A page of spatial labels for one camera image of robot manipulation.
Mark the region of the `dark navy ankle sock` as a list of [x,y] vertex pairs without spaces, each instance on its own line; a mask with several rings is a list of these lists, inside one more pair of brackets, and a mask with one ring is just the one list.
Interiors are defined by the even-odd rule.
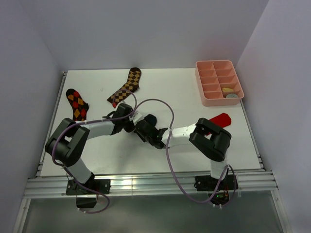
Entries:
[[157,124],[157,118],[152,114],[148,114],[147,116],[144,117],[144,119],[153,126]]

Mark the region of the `yellow ankle sock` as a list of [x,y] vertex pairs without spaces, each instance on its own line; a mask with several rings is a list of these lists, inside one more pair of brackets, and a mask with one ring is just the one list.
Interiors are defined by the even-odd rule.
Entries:
[[234,89],[224,87],[224,88],[222,88],[222,91],[223,91],[223,92],[233,92],[233,91],[234,91]]

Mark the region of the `grey ankle sock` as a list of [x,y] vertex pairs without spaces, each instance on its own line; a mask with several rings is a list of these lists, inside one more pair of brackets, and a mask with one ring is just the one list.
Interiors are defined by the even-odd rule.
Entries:
[[235,93],[230,93],[228,95],[226,95],[226,99],[234,99],[234,98],[238,98],[239,96]]

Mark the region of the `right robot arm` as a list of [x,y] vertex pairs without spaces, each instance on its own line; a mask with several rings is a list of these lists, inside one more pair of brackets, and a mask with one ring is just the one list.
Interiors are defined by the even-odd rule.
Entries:
[[210,160],[210,183],[215,189],[221,189],[227,183],[223,174],[228,170],[226,152],[232,135],[210,120],[200,118],[197,123],[175,129],[157,129],[142,119],[134,122],[135,133],[157,149],[168,150],[171,147],[192,144]]

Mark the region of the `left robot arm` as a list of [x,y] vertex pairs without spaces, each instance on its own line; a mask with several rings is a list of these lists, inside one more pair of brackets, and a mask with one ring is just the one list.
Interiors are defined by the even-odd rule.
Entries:
[[69,118],[61,121],[45,145],[45,152],[51,155],[55,164],[62,166],[78,182],[77,188],[84,194],[94,190],[94,174],[86,167],[81,156],[89,139],[111,136],[125,129],[133,130],[130,121],[133,108],[121,103],[116,111],[91,123],[77,123]]

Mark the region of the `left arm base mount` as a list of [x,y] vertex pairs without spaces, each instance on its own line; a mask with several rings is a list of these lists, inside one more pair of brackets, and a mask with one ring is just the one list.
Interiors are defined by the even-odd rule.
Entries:
[[[110,199],[107,196],[110,192],[110,185],[110,179],[95,179],[88,184],[81,184],[72,179],[68,180],[65,194],[76,197],[76,207],[80,211],[99,213],[106,210],[110,205]],[[98,203],[99,196],[107,200],[106,206],[101,210],[92,211],[91,209]]]

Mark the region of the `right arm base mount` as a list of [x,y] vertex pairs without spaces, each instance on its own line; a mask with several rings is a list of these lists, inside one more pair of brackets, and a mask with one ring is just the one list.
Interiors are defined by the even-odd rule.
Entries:
[[[195,176],[194,187],[198,192],[210,191],[211,193],[208,194],[210,197],[217,183],[218,180],[212,178],[210,175]],[[232,174],[226,174],[225,178],[220,181],[217,191],[213,198],[210,200],[210,203],[218,207],[223,207],[229,203],[238,188],[239,186],[236,176]]]

